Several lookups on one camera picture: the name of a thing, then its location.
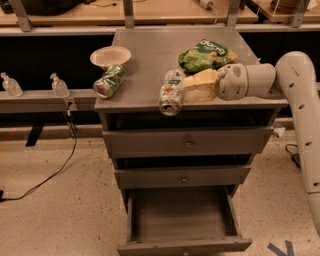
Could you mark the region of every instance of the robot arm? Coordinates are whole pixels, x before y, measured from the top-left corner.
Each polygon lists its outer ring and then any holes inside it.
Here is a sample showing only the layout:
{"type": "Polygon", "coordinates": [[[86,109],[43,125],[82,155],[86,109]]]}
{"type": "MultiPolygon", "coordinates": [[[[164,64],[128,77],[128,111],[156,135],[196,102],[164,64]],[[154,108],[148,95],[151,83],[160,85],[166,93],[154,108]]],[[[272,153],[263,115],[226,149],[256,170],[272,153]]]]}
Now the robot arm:
{"type": "Polygon", "coordinates": [[[320,236],[320,100],[314,67],[304,53],[291,52],[278,61],[276,72],[275,86],[291,108],[304,185],[320,236]]]}
{"type": "Polygon", "coordinates": [[[313,221],[320,236],[320,100],[312,61],[302,52],[284,55],[270,64],[226,65],[217,96],[225,100],[245,96],[271,98],[271,87],[281,90],[289,102],[298,142],[302,177],[313,221]]]}

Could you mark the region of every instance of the pump bottle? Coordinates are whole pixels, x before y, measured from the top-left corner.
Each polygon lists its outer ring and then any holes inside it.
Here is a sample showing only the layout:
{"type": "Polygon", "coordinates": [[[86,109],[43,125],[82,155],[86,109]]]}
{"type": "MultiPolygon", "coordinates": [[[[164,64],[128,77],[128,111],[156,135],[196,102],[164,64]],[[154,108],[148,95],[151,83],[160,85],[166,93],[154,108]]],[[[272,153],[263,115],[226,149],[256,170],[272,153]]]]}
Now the pump bottle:
{"type": "Polygon", "coordinates": [[[9,96],[18,97],[22,95],[23,91],[15,79],[10,78],[5,72],[1,73],[1,77],[3,79],[2,86],[9,96]]]}
{"type": "Polygon", "coordinates": [[[50,78],[53,80],[52,89],[57,97],[66,98],[70,95],[67,84],[59,79],[56,73],[52,73],[50,78]]]}

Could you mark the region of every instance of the soda can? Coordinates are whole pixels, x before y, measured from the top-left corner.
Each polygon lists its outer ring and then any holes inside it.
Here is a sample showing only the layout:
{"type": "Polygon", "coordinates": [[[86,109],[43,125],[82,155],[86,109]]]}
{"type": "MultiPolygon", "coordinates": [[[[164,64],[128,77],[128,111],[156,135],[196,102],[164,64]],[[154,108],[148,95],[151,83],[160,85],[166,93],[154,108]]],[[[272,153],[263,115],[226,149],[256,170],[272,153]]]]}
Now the soda can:
{"type": "Polygon", "coordinates": [[[103,73],[102,78],[95,81],[93,89],[96,94],[103,98],[111,98],[119,89],[125,77],[125,71],[120,65],[111,65],[103,73]]]}
{"type": "Polygon", "coordinates": [[[182,80],[184,73],[180,70],[169,70],[165,75],[160,88],[159,108],[166,116],[175,116],[181,110],[184,98],[182,80]]]}

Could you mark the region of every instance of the green bag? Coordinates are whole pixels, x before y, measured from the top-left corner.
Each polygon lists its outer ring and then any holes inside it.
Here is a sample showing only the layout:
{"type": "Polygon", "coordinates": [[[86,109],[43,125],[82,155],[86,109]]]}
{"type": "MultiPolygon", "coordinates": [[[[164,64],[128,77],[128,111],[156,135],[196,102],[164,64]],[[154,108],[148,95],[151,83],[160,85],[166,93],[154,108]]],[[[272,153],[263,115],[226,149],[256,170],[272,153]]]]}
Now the green bag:
{"type": "Polygon", "coordinates": [[[212,68],[217,69],[239,57],[231,49],[203,39],[196,47],[180,54],[178,62],[189,73],[197,73],[212,68]]]}

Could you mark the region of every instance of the paper plate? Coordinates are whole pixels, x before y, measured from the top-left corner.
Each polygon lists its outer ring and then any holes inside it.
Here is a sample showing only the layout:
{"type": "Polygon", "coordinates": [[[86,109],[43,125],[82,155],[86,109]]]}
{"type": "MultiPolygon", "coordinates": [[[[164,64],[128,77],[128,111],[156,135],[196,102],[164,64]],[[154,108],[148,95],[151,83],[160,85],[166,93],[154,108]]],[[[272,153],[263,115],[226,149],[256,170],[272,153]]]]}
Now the paper plate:
{"type": "Polygon", "coordinates": [[[110,65],[123,65],[131,58],[131,52],[120,46],[108,46],[96,50],[90,56],[92,64],[106,70],[110,65]]]}

